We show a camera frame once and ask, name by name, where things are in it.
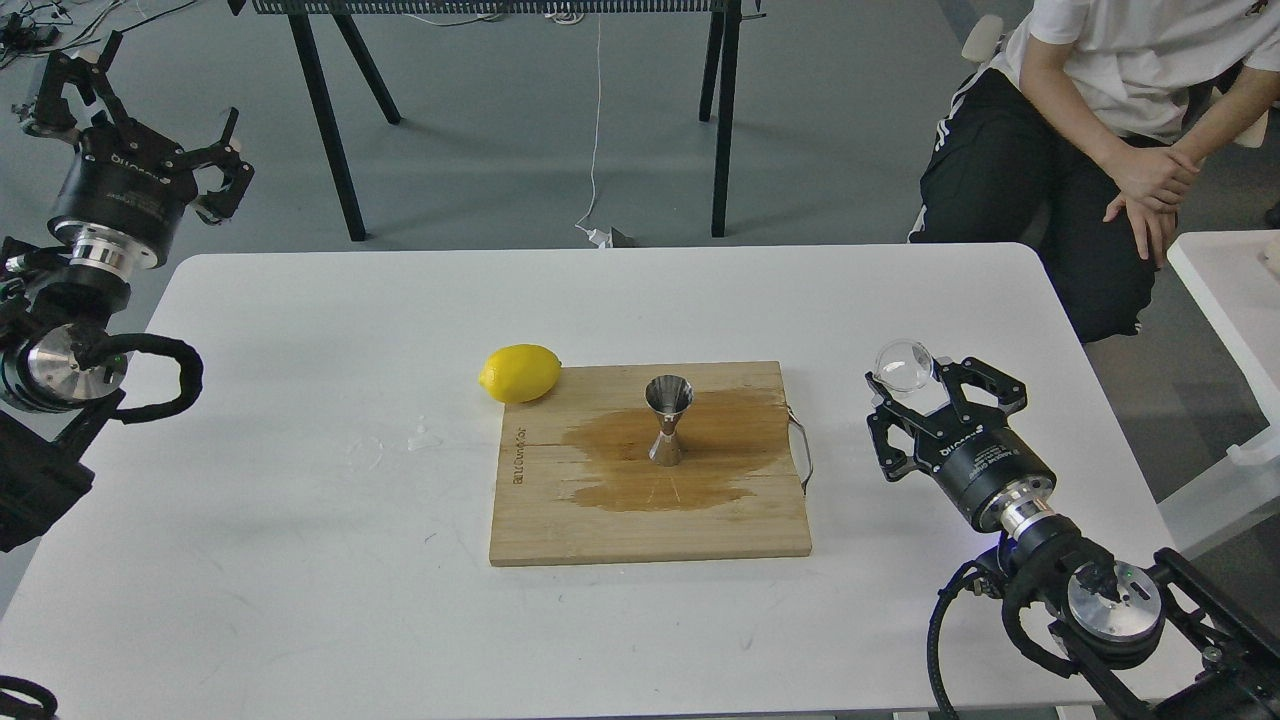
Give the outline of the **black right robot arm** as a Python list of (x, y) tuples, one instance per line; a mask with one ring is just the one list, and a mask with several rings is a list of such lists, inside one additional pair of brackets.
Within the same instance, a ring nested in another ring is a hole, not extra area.
[[(940, 667), (940, 633), (961, 591), (1001, 603), (1020, 653), (1064, 678), (1079, 675), (1120, 719), (1275, 719), (1277, 639), (1179, 552), (1149, 568), (1119, 561), (1050, 507), (1055, 474), (1010, 428), (1025, 386), (975, 357), (934, 357), (914, 341), (879, 352), (867, 374), (876, 409), (867, 419), (890, 482), (928, 475), (993, 548), (963, 564), (940, 592), (925, 665), (940, 711), (956, 717)], [(1151, 703), (1119, 678), (1157, 650), (1166, 626), (1199, 653), (1188, 688)]]

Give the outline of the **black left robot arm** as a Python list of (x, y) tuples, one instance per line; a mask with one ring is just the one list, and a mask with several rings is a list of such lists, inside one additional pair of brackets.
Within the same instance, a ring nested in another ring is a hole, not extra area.
[(204, 388), (204, 361), (180, 340), (111, 334), (138, 269), (168, 260), (186, 209), (218, 225), (233, 217), (253, 168), (230, 109), (202, 149), (134, 119), (108, 70), (123, 35), (100, 54), (49, 55), (32, 97), (14, 106), (35, 137), (70, 145), (73, 163), (47, 222), (54, 247), (3, 241), (3, 401), (27, 413), (70, 413), (45, 439), (13, 416), (1, 430), (1, 547), (44, 536), (93, 483), (81, 459), (109, 421), (175, 416)]

